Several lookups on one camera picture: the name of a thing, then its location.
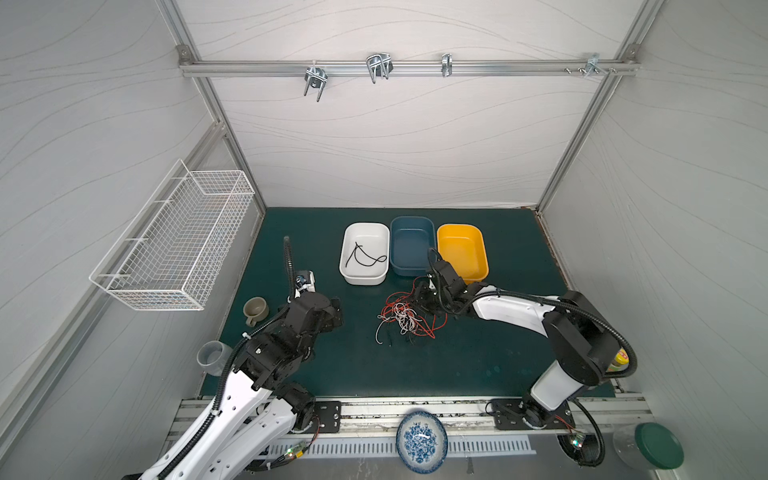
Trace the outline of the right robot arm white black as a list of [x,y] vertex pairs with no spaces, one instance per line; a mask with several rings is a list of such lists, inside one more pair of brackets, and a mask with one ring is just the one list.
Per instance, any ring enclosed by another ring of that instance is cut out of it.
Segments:
[[427,285],[416,290],[416,304],[429,313],[505,323],[548,340],[555,360],[512,408],[534,429],[577,394],[630,377],[639,366],[627,338],[578,291],[541,296],[468,284],[438,256],[429,262]]

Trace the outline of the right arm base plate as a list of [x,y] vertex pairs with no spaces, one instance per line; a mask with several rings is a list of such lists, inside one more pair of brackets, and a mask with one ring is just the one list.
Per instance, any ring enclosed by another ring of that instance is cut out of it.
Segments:
[[575,429],[565,402],[549,411],[528,397],[494,398],[485,404],[484,411],[493,420],[494,428],[501,431]]

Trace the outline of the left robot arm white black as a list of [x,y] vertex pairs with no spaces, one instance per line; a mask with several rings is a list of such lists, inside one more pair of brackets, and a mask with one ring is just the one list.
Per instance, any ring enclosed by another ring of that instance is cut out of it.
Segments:
[[217,392],[142,479],[234,479],[275,440],[312,423],[316,399],[291,381],[317,337],[343,323],[341,302],[305,291],[237,345]]

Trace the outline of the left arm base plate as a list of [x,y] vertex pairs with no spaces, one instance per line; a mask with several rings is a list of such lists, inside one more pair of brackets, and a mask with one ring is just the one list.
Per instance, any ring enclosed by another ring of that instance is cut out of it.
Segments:
[[306,407],[296,417],[290,430],[293,434],[338,433],[341,428],[342,403],[317,401],[312,408]]

